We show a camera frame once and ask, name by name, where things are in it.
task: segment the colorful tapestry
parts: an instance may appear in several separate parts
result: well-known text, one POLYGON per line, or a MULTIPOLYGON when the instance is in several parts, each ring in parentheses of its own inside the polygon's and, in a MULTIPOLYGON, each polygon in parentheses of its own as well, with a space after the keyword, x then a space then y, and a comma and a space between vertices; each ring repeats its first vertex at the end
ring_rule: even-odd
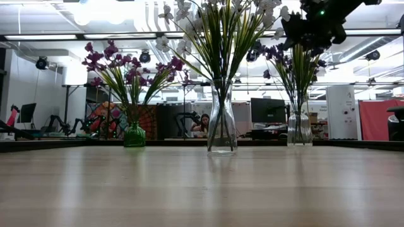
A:
MULTIPOLYGON (((101 138, 105 138, 108 132, 108 138, 123 139, 124 131, 128 128, 128 118, 121 110, 120 104, 111 103, 109 106, 109 128, 107 129, 106 118, 108 116, 108 102, 87 103, 87 119, 95 119, 91 124, 91 132, 100 133, 101 138)), ((140 127, 146 131, 147 139, 157 138, 156 106, 140 106, 140 127)))

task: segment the computer monitor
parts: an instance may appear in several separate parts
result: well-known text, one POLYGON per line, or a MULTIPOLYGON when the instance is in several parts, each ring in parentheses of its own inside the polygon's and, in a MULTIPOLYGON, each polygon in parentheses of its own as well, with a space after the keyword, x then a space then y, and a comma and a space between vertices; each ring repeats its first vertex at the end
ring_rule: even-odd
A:
POLYGON ((23 105, 17 123, 31 123, 36 106, 36 103, 23 105))
POLYGON ((252 98, 251 120, 253 123, 286 123, 285 100, 252 98))

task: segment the red panel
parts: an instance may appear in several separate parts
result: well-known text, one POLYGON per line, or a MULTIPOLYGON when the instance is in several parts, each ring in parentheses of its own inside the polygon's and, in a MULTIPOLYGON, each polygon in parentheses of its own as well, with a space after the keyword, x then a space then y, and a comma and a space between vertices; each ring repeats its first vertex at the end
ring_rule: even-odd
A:
POLYGON ((362 136, 364 140, 389 140, 387 119, 394 113, 387 112, 387 109, 397 105, 404 105, 404 103, 397 100, 359 103, 360 124, 362 125, 362 136))

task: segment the desk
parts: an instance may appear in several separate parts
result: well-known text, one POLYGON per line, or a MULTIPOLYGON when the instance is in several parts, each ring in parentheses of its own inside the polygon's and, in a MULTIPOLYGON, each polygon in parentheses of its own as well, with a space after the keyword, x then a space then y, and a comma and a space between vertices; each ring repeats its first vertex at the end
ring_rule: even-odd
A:
POLYGON ((404 153, 77 147, 0 153, 0 226, 404 226, 404 153))

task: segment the green glass vase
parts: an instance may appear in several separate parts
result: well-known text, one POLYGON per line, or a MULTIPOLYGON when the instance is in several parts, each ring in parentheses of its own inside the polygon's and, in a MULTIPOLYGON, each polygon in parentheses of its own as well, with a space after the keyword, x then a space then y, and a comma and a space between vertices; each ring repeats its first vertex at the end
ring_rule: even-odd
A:
POLYGON ((146 131, 140 126, 139 122, 132 123, 124 135, 124 147, 144 147, 146 146, 146 131))

